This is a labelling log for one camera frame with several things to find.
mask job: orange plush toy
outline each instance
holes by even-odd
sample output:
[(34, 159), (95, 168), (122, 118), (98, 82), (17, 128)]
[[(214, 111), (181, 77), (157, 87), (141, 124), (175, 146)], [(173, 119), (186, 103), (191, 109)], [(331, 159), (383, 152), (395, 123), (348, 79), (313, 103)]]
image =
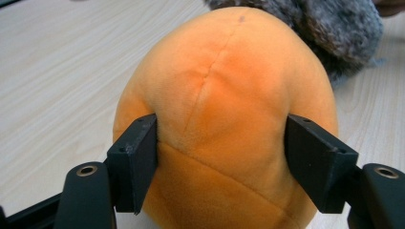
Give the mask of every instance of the orange plush toy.
[(143, 204), (162, 228), (305, 228), (316, 208), (288, 171), (288, 114), (337, 134), (330, 82), (283, 22), (214, 10), (185, 23), (139, 64), (114, 138), (158, 118), (159, 165)]

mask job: seam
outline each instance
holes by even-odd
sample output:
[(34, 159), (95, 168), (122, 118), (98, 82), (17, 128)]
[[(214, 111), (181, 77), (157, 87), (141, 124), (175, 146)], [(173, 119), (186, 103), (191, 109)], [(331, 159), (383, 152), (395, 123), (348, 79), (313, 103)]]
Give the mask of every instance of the seam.
[(163, 144), (163, 145), (165, 145), (165, 146), (167, 146), (167, 147), (169, 147), (169, 148), (171, 148), (171, 149), (177, 151), (179, 154), (184, 155), (184, 156), (186, 156), (186, 157), (188, 157), (188, 158), (190, 158), (190, 159), (192, 159), (192, 160), (198, 162), (198, 163), (201, 164), (202, 166), (205, 166), (205, 167), (208, 167), (208, 168), (212, 169), (213, 171), (217, 172), (217, 173), (220, 174), (221, 176), (230, 178), (231, 180), (235, 181), (236, 183), (242, 185), (242, 186), (245, 187), (247, 190), (250, 190), (251, 192), (253, 192), (253, 193), (254, 193), (255, 195), (257, 195), (258, 197), (264, 199), (266, 202), (268, 202), (268, 203), (271, 204), (272, 206), (275, 206), (277, 209), (279, 209), (279, 210), (286, 216), (286, 218), (290, 219), (290, 220), (296, 225), (296, 228), (301, 228), (300, 225), (299, 225), (299, 223), (295, 220), (295, 218), (294, 218), (293, 216), (291, 216), (288, 212), (286, 212), (282, 207), (280, 207), (279, 205), (277, 205), (275, 202), (271, 201), (270, 199), (266, 198), (266, 197), (263, 196), (262, 194), (258, 193), (256, 190), (254, 190), (254, 189), (252, 189), (251, 187), (247, 186), (246, 184), (242, 183), (241, 181), (239, 181), (239, 180), (236, 179), (235, 177), (229, 176), (229, 175), (223, 173), (222, 171), (216, 169), (216, 168), (213, 167), (212, 165), (207, 164), (207, 163), (205, 163), (205, 162), (199, 160), (198, 158), (196, 158), (196, 157), (194, 157), (194, 156), (190, 156), (190, 155), (188, 155), (188, 154), (182, 152), (181, 150), (179, 150), (179, 149), (177, 149), (177, 148), (175, 148), (175, 147), (173, 147), (173, 146), (171, 146), (171, 145), (169, 145), (169, 144), (167, 144), (167, 143), (165, 143), (165, 142), (160, 141), (160, 144)]
[(209, 65), (206, 74), (202, 77), (202, 84), (201, 84), (201, 86), (200, 86), (199, 94), (197, 95), (196, 101), (194, 102), (194, 105), (193, 105), (193, 107), (191, 108), (190, 116), (187, 118), (187, 120), (186, 120), (186, 122), (185, 122), (185, 125), (184, 125), (184, 129), (183, 129), (183, 132), (184, 132), (184, 133), (185, 133), (185, 131), (187, 130), (188, 124), (190, 123), (190, 120), (191, 120), (191, 117), (193, 116), (193, 114), (194, 114), (194, 112), (195, 112), (195, 108), (196, 108), (196, 106), (197, 106), (197, 103), (198, 103), (198, 101), (200, 101), (201, 93), (202, 93), (202, 91), (203, 91), (203, 86), (204, 86), (204, 84), (205, 84), (206, 79), (207, 79), (208, 76), (211, 74), (212, 67), (213, 67), (213, 66), (215, 65), (215, 63), (217, 62), (218, 57), (224, 52), (224, 50), (225, 50), (226, 47), (228, 46), (229, 41), (230, 41), (230, 39), (235, 35), (236, 30), (237, 30), (238, 28), (240, 28), (241, 25), (242, 25), (242, 23), (245, 21), (244, 14), (245, 14), (247, 11), (249, 11), (249, 9), (246, 9), (246, 10), (244, 10), (243, 13), (241, 13), (240, 19), (239, 19), (239, 21), (238, 21), (238, 24), (237, 24), (236, 26), (234, 26), (233, 31), (232, 31), (232, 32), (230, 33), (230, 35), (227, 37), (227, 40), (226, 40), (226, 42), (224, 43), (223, 47), (217, 52), (217, 55), (216, 55), (215, 58), (213, 59), (212, 63)]

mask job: stuffed toy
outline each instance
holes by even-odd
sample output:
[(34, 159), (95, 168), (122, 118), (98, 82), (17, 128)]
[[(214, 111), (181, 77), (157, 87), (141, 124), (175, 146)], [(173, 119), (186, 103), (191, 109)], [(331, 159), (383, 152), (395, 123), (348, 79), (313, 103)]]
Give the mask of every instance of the stuffed toy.
[(162, 228), (305, 228), (316, 208), (288, 170), (288, 114), (337, 135), (327, 73), (285, 22), (213, 10), (166, 35), (117, 105), (114, 140), (158, 118), (159, 165), (143, 210)]
[(365, 66), (377, 64), (373, 55), (383, 27), (372, 0), (205, 0), (205, 3), (212, 10), (246, 6), (276, 16), (321, 60), (333, 87)]

